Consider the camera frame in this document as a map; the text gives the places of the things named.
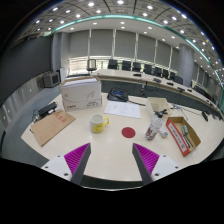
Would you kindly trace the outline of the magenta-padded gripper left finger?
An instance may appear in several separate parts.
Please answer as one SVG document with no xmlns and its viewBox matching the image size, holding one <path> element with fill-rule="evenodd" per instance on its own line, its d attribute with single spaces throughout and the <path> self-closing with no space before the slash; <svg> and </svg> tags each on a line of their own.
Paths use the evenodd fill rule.
<svg viewBox="0 0 224 224">
<path fill-rule="evenodd" d="M 91 144 L 87 143 L 65 155 L 57 155 L 42 166 L 42 169 L 79 185 L 91 154 Z"/>
</svg>

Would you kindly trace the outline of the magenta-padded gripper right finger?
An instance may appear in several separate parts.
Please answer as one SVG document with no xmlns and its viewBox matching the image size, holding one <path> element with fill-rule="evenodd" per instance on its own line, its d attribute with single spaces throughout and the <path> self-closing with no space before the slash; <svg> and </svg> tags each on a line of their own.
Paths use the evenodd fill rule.
<svg viewBox="0 0 224 224">
<path fill-rule="evenodd" d="M 158 155 L 137 143 L 133 144 L 132 154 L 137 163 L 144 185 L 166 177 L 181 169 L 168 155 Z"/>
</svg>

